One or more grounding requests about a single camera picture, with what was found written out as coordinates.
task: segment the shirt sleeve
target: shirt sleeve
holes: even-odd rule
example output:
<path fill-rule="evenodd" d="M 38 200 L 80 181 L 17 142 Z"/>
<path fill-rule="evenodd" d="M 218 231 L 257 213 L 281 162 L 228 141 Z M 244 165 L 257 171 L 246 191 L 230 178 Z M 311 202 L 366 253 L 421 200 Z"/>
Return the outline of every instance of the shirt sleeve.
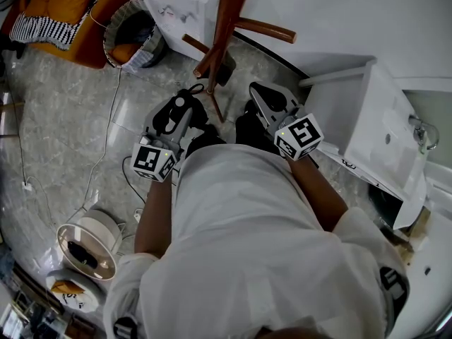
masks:
<path fill-rule="evenodd" d="M 333 230 L 344 243 L 369 251 L 380 272 L 380 286 L 386 301 L 386 336 L 392 331 L 410 293 L 402 259 L 378 227 L 360 208 L 349 209 Z"/>
<path fill-rule="evenodd" d="M 136 322 L 141 277 L 158 260 L 150 254 L 121 257 L 117 273 L 108 290 L 103 321 L 108 339 L 115 338 L 114 325 L 121 318 Z"/>

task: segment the white t-shirt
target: white t-shirt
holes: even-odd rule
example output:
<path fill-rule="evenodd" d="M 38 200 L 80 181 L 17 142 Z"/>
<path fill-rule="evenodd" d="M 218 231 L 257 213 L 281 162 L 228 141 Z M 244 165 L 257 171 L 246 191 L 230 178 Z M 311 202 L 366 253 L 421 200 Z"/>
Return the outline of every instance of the white t-shirt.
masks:
<path fill-rule="evenodd" d="M 407 295 L 403 263 L 362 210 L 324 232 L 281 157 L 214 145 L 182 165 L 166 254 L 121 258 L 104 323 L 108 338 L 123 316 L 139 338 L 254 338 L 263 326 L 383 338 Z"/>

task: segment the faucet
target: faucet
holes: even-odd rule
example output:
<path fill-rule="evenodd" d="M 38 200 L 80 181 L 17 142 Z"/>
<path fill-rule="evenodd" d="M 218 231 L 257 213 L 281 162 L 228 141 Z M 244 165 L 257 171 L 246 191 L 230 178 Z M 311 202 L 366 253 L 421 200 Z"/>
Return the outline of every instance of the faucet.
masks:
<path fill-rule="evenodd" d="M 422 147 L 425 144 L 425 134 L 427 129 L 432 129 L 435 135 L 433 144 L 427 146 L 427 150 L 434 150 L 439 143 L 439 131 L 433 124 L 428 124 L 414 115 L 410 115 L 408 123 L 415 126 L 414 137 L 415 141 Z"/>

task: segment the woven basket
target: woven basket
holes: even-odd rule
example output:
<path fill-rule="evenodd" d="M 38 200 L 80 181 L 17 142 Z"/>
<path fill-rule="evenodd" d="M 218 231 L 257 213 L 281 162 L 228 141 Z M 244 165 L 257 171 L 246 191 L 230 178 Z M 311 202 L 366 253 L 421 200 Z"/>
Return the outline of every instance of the woven basket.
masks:
<path fill-rule="evenodd" d="M 121 6 L 116 13 L 112 16 L 109 25 L 105 29 L 104 33 L 104 52 L 107 56 L 108 62 L 116 68 L 122 67 L 128 71 L 136 71 L 138 68 L 148 68 L 156 64 L 167 50 L 167 43 L 163 39 L 158 26 L 154 25 L 152 33 L 148 39 L 141 45 L 141 48 L 130 58 L 130 60 L 121 64 L 116 61 L 109 52 L 115 47 L 115 39 L 121 24 L 126 19 L 135 13 L 145 11 L 150 17 L 151 14 L 146 7 L 144 0 L 130 0 Z"/>

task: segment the forearm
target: forearm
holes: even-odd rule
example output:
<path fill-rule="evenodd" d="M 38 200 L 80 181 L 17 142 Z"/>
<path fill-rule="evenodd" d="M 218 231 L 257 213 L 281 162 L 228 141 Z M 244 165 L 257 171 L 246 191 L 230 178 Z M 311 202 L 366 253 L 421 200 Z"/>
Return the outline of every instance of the forearm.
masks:
<path fill-rule="evenodd" d="M 292 174 L 325 231 L 333 231 L 348 207 L 309 157 L 287 159 Z"/>
<path fill-rule="evenodd" d="M 150 185 L 135 235 L 135 252 L 161 258 L 171 244 L 171 174 L 163 183 Z"/>

